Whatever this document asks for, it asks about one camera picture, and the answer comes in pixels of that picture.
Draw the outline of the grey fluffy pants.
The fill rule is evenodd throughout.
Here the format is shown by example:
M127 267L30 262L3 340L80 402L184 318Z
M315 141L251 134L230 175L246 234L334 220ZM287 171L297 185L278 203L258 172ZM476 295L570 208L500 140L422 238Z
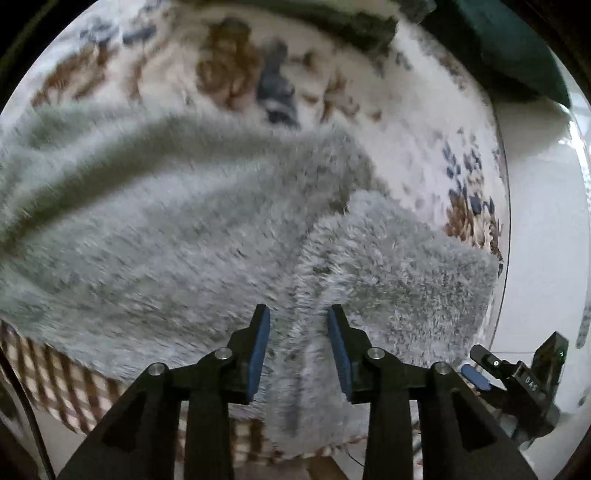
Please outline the grey fluffy pants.
M341 129L75 103L1 134L2 317L131 380L197 361L266 304L259 394L235 416L290 456L368 430L339 389L329 306L405 362L458 364L497 272L391 198Z

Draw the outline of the floral bed cover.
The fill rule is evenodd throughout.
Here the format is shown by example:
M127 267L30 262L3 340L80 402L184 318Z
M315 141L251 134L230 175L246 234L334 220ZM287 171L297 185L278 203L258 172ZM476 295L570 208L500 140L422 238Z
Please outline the floral bed cover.
M32 110L75 103L187 110L290 132L341 129L401 207L497 259L497 287L508 207L490 100L448 50L404 18L394 18L382 52L365 54L256 7L99 1L27 68L2 112L1 134ZM109 378L2 315L1 324L33 404L71 430L88 432L137 377ZM294 457L270 444L262 420L238 418L235 408L236 460Z

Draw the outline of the dark green blanket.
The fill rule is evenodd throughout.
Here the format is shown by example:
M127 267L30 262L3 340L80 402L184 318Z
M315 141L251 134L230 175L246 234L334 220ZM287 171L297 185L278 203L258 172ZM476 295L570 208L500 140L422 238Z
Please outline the dark green blanket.
M438 1L423 26L486 89L514 100L547 97L571 106L548 45L503 2Z

